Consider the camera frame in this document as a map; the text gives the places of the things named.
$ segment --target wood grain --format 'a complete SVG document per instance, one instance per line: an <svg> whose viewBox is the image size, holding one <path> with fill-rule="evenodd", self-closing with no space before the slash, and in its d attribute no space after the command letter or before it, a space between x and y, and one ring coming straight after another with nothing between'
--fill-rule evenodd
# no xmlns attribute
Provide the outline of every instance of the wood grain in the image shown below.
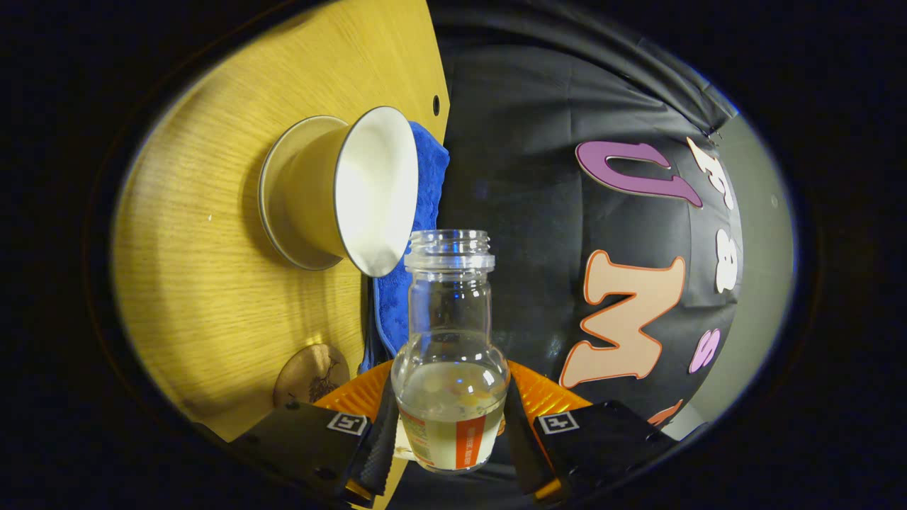
<svg viewBox="0 0 907 510"><path fill-rule="evenodd" d="M348 260L320 272L283 261L256 193L290 125L318 114L351 123L383 104L444 140L449 103L424 0L343 0L273 28L177 99L130 168L112 246L123 322L163 393L225 440L270 411L301 348L331 344L351 372L362 360L361 273Z"/></svg>

